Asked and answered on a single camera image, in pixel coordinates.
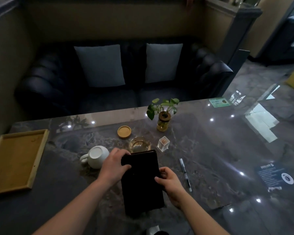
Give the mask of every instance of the small clear box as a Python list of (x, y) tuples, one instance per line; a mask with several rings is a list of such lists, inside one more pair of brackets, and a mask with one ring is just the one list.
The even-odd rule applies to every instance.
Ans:
[(165, 150), (168, 149), (169, 144), (170, 144), (170, 140), (168, 140), (166, 136), (163, 136), (161, 139), (159, 139), (157, 148), (159, 149), (160, 152), (163, 153)]

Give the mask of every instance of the wooden lid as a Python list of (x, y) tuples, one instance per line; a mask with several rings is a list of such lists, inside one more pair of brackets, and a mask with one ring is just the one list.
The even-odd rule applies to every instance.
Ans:
[(161, 112), (159, 113), (159, 120), (161, 120), (162, 122), (169, 122), (170, 119), (171, 119), (171, 114), (168, 112), (168, 113), (167, 113), (167, 114), (168, 114), (168, 117), (165, 118), (165, 117), (164, 117), (164, 113), (165, 113), (165, 111), (161, 111)]
[(132, 133), (132, 130), (129, 126), (121, 126), (118, 129), (118, 136), (122, 139), (128, 138)]

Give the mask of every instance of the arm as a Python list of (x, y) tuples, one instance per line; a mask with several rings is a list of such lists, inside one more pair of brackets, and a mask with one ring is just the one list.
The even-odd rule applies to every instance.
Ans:
[(163, 185), (174, 206), (182, 210), (196, 235), (229, 235), (204, 209), (184, 190), (177, 175), (168, 167), (161, 167)]
[(82, 234), (103, 195), (131, 168), (130, 165), (121, 166), (121, 158), (125, 154), (130, 153), (124, 149), (113, 149), (103, 162), (98, 179), (33, 235)]

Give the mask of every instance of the white throw pillow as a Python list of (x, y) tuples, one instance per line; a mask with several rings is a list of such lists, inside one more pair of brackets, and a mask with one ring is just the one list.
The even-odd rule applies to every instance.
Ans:
[(175, 79), (183, 44), (147, 44), (145, 83)]
[(90, 87), (125, 85), (119, 44), (74, 48)]

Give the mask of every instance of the black notebook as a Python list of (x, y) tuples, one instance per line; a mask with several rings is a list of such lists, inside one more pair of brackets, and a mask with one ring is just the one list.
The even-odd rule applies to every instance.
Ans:
[(160, 177), (155, 150), (124, 155), (121, 164), (132, 166), (122, 177), (125, 213), (139, 215), (164, 206), (162, 186), (155, 181)]

